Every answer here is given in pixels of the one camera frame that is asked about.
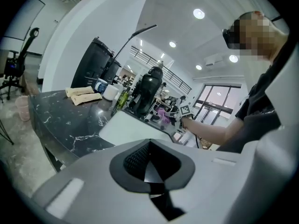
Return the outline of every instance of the chair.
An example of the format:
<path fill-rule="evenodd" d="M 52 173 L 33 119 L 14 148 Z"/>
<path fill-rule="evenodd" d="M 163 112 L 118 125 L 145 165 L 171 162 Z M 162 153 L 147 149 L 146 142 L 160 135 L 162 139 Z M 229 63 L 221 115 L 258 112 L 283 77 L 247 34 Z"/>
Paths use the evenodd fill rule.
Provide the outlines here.
<path fill-rule="evenodd" d="M 140 98 L 133 107 L 137 115 L 146 115 L 150 110 L 154 96 L 162 83 L 162 77 L 163 72 L 159 67 L 153 67 L 142 77 L 139 88 Z"/>
<path fill-rule="evenodd" d="M 19 52 L 15 51 L 15 50 L 10 50 L 10 52 L 12 52 L 14 54 L 13 58 L 8 58 L 5 64 L 5 69 L 4 69 L 4 75 L 5 75 L 5 79 L 9 78 L 9 80 L 5 80 L 2 84 L 2 86 L 0 86 L 0 90 L 8 87 L 8 94 L 7 94 L 7 100 L 10 99 L 10 87 L 17 87 L 17 88 L 21 88 L 21 92 L 24 92 L 24 87 L 19 85 L 20 80 L 16 79 L 13 80 L 15 77 L 16 78 L 20 78 L 25 70 L 25 57 L 27 55 L 27 50 L 29 48 L 29 46 L 31 45 L 32 41 L 38 36 L 38 31 L 39 28 L 33 28 L 30 31 L 30 37 L 28 38 L 24 48 L 22 49 L 20 55 L 18 58 L 16 58 L 16 54 L 18 54 Z"/>

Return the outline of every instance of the table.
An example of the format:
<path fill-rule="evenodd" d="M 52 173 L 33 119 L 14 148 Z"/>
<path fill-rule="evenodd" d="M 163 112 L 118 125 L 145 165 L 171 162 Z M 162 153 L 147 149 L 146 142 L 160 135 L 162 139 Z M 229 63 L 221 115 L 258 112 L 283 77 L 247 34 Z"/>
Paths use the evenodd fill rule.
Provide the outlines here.
<path fill-rule="evenodd" d="M 69 166 L 87 154 L 114 147 L 102 139 L 99 132 L 112 118 L 116 100 L 102 99 L 75 106 L 65 91 L 45 92 L 28 98 L 32 127 L 57 172 L 63 164 Z M 146 124 L 162 128 L 159 124 Z M 162 132 L 175 140 L 174 127 Z"/>

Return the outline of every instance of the ceiling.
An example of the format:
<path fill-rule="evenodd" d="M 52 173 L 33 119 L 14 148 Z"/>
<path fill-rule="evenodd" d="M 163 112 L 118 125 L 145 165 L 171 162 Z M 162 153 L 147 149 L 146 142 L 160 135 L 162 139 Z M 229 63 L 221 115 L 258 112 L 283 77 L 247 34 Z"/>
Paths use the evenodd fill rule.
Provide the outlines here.
<path fill-rule="evenodd" d="M 193 15 L 194 9 L 205 13 L 203 19 Z M 184 68 L 190 77 L 216 76 L 219 74 L 242 75 L 239 62 L 232 63 L 228 57 L 239 55 L 229 50 L 222 37 L 222 30 L 228 28 L 234 19 L 247 11 L 259 10 L 268 17 L 278 15 L 277 11 L 265 0 L 146 0 L 137 29 L 157 24 L 157 28 L 138 36 L 143 42 L 152 44 L 164 52 L 165 59 L 170 57 L 174 65 Z M 172 48 L 169 42 L 177 44 Z M 151 49 L 142 49 L 151 53 Z M 159 56 L 149 54 L 155 59 Z M 216 62 L 213 69 L 206 63 Z"/>

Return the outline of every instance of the metal railing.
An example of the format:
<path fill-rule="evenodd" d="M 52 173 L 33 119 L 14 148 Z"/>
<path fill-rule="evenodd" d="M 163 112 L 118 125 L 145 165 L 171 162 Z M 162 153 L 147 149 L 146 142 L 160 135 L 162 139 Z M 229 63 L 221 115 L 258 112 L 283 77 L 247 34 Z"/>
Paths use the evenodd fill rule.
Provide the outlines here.
<path fill-rule="evenodd" d="M 132 46 L 130 50 L 130 55 L 136 57 L 137 59 L 141 60 L 145 63 L 149 68 L 153 66 L 158 66 L 158 61 L 149 56 L 148 54 L 141 52 L 136 47 Z M 188 86 L 182 79 L 176 76 L 172 71 L 167 69 L 165 66 L 162 68 L 163 71 L 163 78 L 171 81 L 171 83 L 181 89 L 184 93 L 189 94 L 191 87 Z"/>

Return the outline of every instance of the bottle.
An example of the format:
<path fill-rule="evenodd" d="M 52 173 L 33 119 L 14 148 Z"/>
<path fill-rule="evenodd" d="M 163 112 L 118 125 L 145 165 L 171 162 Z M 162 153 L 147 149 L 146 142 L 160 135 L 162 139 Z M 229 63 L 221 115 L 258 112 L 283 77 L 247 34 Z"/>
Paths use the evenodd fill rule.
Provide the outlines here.
<path fill-rule="evenodd" d="M 119 109 L 121 109 L 125 105 L 127 99 L 129 98 L 129 91 L 130 91 L 130 86 L 128 86 L 127 89 L 125 91 L 123 91 L 121 93 L 121 96 L 118 98 L 118 100 L 116 102 L 116 106 Z"/>

